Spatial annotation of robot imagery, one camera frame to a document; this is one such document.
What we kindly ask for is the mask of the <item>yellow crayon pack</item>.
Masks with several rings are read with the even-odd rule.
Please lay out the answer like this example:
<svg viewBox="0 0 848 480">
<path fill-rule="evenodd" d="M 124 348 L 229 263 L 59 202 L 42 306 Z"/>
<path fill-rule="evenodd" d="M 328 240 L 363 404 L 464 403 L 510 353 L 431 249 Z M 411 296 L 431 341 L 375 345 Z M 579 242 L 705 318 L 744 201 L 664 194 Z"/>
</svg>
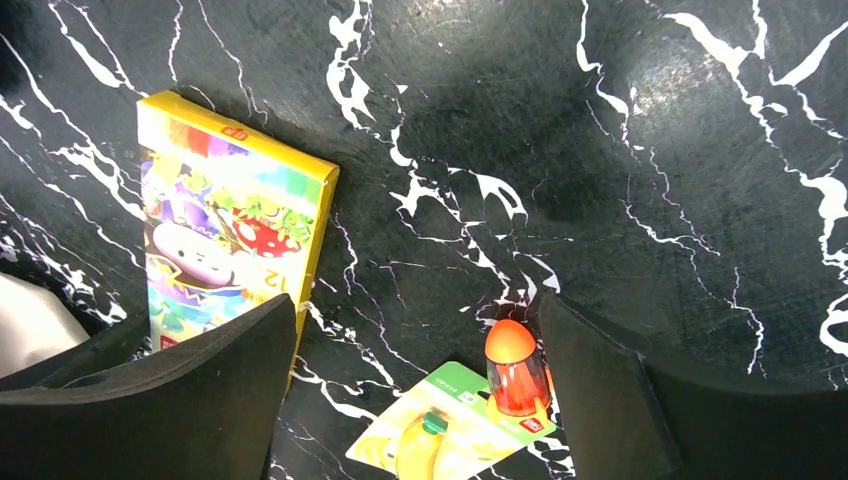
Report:
<svg viewBox="0 0 848 480">
<path fill-rule="evenodd" d="M 302 330 L 339 167 L 172 91 L 136 112 L 153 350 L 280 294 Z"/>
</svg>

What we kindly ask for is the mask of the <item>beige canvas student bag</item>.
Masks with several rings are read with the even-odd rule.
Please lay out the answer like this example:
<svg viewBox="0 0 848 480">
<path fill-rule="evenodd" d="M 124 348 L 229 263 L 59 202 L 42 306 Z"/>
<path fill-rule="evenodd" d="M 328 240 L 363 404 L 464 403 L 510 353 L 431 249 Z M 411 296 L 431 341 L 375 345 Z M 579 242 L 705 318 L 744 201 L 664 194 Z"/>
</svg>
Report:
<svg viewBox="0 0 848 480">
<path fill-rule="evenodd" d="M 1 275 L 1 375 L 9 376 L 88 340 L 90 335 L 49 290 Z"/>
</svg>

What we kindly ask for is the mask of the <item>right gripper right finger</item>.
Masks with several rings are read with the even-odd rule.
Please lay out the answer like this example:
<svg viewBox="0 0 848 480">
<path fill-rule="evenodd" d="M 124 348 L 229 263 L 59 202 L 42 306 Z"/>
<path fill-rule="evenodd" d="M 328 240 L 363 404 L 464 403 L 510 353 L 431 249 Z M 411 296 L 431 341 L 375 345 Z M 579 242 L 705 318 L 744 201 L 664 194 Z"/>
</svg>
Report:
<svg viewBox="0 0 848 480">
<path fill-rule="evenodd" d="M 538 310 L 581 479 L 843 479 L 847 391 L 665 347 L 551 293 Z"/>
</svg>

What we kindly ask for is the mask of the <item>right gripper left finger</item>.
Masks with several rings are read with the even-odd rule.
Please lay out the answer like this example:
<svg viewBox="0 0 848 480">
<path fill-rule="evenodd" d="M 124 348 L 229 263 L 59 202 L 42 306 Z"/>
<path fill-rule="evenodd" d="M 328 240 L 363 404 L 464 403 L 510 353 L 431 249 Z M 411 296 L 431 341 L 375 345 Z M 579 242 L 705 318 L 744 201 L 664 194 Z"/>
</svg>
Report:
<svg viewBox="0 0 848 480">
<path fill-rule="evenodd" d="M 263 479 L 297 343 L 278 295 L 143 358 L 127 320 L 1 380 L 5 479 Z"/>
</svg>

